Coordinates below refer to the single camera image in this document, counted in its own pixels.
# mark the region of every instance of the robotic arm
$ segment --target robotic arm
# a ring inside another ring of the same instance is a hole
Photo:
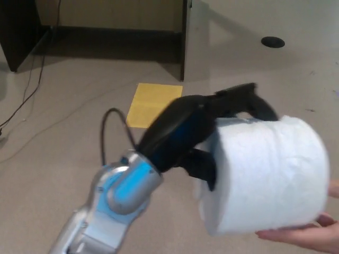
[[[274,110],[255,94],[253,83],[171,102],[146,130],[135,151],[96,174],[87,202],[73,213],[49,253],[117,253],[128,227],[163,182],[162,174],[173,167],[207,181],[213,191],[215,161],[195,146],[214,132],[217,118],[240,112],[263,121],[278,120]]]

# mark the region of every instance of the yellow sticky note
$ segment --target yellow sticky note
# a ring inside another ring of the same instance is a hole
[[[181,94],[182,86],[139,83],[127,116],[129,126],[148,128],[165,107]]]

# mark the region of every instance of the white toilet paper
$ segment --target white toilet paper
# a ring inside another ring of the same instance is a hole
[[[218,168],[215,190],[200,181],[195,194],[211,235],[302,225],[323,211],[328,157],[304,121],[220,119],[203,147]]]

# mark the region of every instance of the beige wall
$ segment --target beige wall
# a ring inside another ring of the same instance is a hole
[[[56,22],[58,0],[37,0],[42,24]],[[60,24],[94,28],[181,30],[182,0],[62,0]]]

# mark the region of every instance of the black electrical cord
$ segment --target black electrical cord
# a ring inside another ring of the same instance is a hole
[[[101,120],[101,127],[100,127],[100,154],[101,154],[101,164],[103,166],[106,165],[106,150],[105,150],[105,128],[106,128],[106,122],[111,113],[117,113],[118,116],[120,117],[120,120],[123,123],[123,126],[125,128],[126,134],[128,136],[129,141],[132,144],[132,147],[136,150],[137,149],[137,144],[133,138],[132,132],[126,122],[126,117],[125,115],[121,112],[121,110],[113,107],[110,108],[109,110],[106,111],[104,116],[102,117]]]
[[[58,14],[57,14],[57,23],[55,25],[55,27],[53,28],[53,35],[52,35],[52,39],[50,41],[50,44],[48,45],[48,47],[46,48],[46,51],[45,53],[43,54],[43,57],[42,57],[42,61],[41,61],[41,69],[40,69],[40,74],[39,74],[39,81],[38,81],[38,84],[37,84],[37,87],[34,89],[34,91],[26,98],[23,100],[23,102],[20,104],[20,106],[14,111],[14,113],[5,121],[3,122],[2,124],[0,124],[0,135],[2,134],[2,129],[10,122],[10,120],[16,115],[16,113],[23,107],[23,105],[26,104],[26,102],[37,92],[37,90],[40,88],[40,85],[41,85],[41,77],[42,77],[42,72],[43,72],[43,68],[44,68],[44,62],[45,62],[45,59],[46,59],[46,54],[47,54],[47,51],[49,50],[49,48],[52,46],[53,42],[54,42],[54,39],[56,37],[56,34],[57,34],[57,29],[59,27],[59,23],[60,23],[60,7],[61,7],[61,0],[59,0],[59,4],[58,4]],[[31,74],[32,74],[32,71],[33,71],[33,65],[31,67],[31,70],[30,70],[30,78],[29,78],[29,81],[28,81],[28,85],[29,85],[29,82],[30,82],[30,79],[31,79]]]

